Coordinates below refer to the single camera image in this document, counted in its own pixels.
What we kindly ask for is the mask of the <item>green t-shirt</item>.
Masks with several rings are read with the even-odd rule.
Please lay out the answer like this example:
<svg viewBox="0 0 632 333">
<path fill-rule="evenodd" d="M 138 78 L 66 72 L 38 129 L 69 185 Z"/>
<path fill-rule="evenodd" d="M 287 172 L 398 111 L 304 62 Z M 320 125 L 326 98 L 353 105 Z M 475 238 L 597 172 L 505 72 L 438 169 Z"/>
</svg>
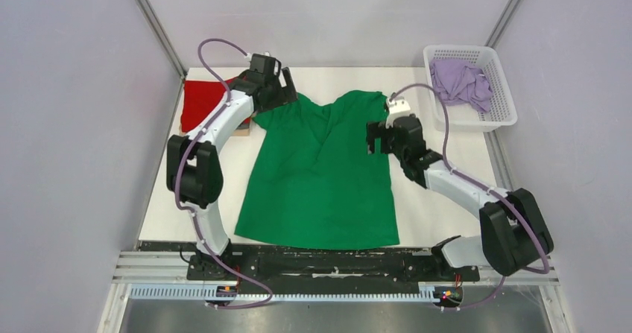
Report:
<svg viewBox="0 0 632 333">
<path fill-rule="evenodd" d="M 265 131 L 234 233 L 278 246 L 365 250 L 399 243 L 389 159 L 366 126 L 386 119 L 381 92 L 330 104 L 305 95 L 256 115 Z"/>
</svg>

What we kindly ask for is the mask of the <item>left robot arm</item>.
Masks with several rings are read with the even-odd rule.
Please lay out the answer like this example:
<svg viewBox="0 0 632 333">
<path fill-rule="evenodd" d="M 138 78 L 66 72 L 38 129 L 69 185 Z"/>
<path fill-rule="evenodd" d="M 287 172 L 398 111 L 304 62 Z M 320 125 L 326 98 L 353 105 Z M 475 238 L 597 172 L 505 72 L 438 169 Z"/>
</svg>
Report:
<svg viewBox="0 0 632 333">
<path fill-rule="evenodd" d="M 166 184 L 177 208 L 192 222 L 197 250 L 208 256 L 205 268 L 216 279 L 225 279 L 233 272 L 234 259 L 224 253 L 230 239 L 218 205 L 224 187 L 221 150 L 242 122 L 296 101 L 297 91 L 287 67 L 269 76 L 247 69 L 227 84 L 205 81 L 203 88 L 211 90 L 213 108 L 189 132 L 169 138 Z"/>
</svg>

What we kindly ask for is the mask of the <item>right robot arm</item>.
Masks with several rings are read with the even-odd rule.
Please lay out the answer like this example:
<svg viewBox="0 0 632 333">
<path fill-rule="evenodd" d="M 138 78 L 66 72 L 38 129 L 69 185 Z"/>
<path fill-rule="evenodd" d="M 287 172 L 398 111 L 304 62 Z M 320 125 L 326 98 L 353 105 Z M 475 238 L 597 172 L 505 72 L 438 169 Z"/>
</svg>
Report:
<svg viewBox="0 0 632 333">
<path fill-rule="evenodd" d="M 366 126 L 369 153 L 379 147 L 392 154 L 404 175 L 424 189 L 457 203 L 478 219 L 480 234 L 454 236 L 431 249 L 430 268 L 450 279 L 463 267 L 490 266 L 501 276 L 520 270 L 546 274 L 554 243 L 534 195 L 523 188 L 494 188 L 450 165 L 443 153 L 429 149 L 420 120 L 414 115 Z"/>
</svg>

